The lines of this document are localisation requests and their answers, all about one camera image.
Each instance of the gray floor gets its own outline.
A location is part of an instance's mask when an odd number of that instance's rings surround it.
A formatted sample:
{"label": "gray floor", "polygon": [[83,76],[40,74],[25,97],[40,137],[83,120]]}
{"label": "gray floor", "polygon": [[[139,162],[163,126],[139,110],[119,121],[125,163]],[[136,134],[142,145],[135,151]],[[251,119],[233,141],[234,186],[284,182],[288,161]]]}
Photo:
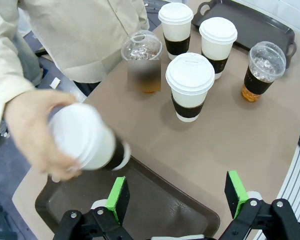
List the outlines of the gray floor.
{"label": "gray floor", "polygon": [[[158,20],[158,13],[156,9],[153,13],[148,13],[150,31],[156,28],[160,24]],[[40,42],[34,37],[33,33],[29,33],[25,40],[28,42],[29,46],[33,51],[41,48]],[[51,82],[55,77],[61,80],[57,87],[57,90],[69,92],[76,96],[76,98],[83,102],[85,96],[79,91],[76,85],[67,79],[53,64],[53,62],[40,57],[39,59],[42,67],[47,69],[48,72],[44,76],[42,83],[38,86],[39,89],[50,88]],[[13,139],[10,137],[5,139],[0,143],[0,204],[3,206],[4,210],[8,213],[8,222],[11,225],[11,229],[18,234],[19,240],[35,240],[36,237],[28,228],[27,224],[24,222],[22,217],[19,215],[17,209],[12,202],[12,196],[19,186],[20,182],[27,174],[30,169],[30,165],[26,159],[19,153],[16,149]]]}

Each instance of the shirt sleeve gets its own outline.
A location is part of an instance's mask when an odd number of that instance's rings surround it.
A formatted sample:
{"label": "shirt sleeve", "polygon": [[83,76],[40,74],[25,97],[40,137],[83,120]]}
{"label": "shirt sleeve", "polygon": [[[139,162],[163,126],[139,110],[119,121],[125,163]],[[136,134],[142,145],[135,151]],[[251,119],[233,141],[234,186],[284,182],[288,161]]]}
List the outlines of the shirt sleeve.
{"label": "shirt sleeve", "polygon": [[17,4],[17,0],[0,0],[0,123],[7,102],[35,89],[24,78],[18,51],[12,43],[19,19]]}
{"label": "shirt sleeve", "polygon": [[134,7],[136,9],[136,12],[139,16],[139,22],[141,25],[141,29],[143,30],[149,30],[149,20],[148,15],[145,7],[145,3],[143,0],[132,0]]}

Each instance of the clear plastic dome lid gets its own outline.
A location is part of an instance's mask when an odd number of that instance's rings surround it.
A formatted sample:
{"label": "clear plastic dome lid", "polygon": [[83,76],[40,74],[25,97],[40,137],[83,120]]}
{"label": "clear plastic dome lid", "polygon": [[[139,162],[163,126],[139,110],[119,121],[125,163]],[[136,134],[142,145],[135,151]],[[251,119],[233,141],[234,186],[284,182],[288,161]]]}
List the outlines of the clear plastic dome lid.
{"label": "clear plastic dome lid", "polygon": [[125,60],[158,60],[162,50],[162,43],[155,34],[140,30],[123,41],[121,55]]}

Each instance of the dark pants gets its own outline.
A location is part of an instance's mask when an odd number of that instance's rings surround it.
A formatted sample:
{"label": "dark pants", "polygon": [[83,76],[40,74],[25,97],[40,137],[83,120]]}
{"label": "dark pants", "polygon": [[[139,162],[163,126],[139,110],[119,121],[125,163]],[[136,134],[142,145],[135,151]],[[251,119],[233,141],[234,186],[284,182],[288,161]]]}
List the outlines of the dark pants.
{"label": "dark pants", "polygon": [[97,83],[81,83],[73,81],[75,85],[80,89],[80,91],[86,95],[87,97],[92,93],[92,91],[99,85],[100,82]]}

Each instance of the beige shirt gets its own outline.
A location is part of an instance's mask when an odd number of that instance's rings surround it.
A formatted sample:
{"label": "beige shirt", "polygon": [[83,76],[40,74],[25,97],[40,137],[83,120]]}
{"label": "beige shirt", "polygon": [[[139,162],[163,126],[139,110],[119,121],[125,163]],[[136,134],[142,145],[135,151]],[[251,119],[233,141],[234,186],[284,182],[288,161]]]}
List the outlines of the beige shirt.
{"label": "beige shirt", "polygon": [[18,6],[56,66],[81,83],[100,82],[121,60],[124,38],[149,29],[143,0],[0,0],[0,121],[8,101],[34,89],[12,44]]}

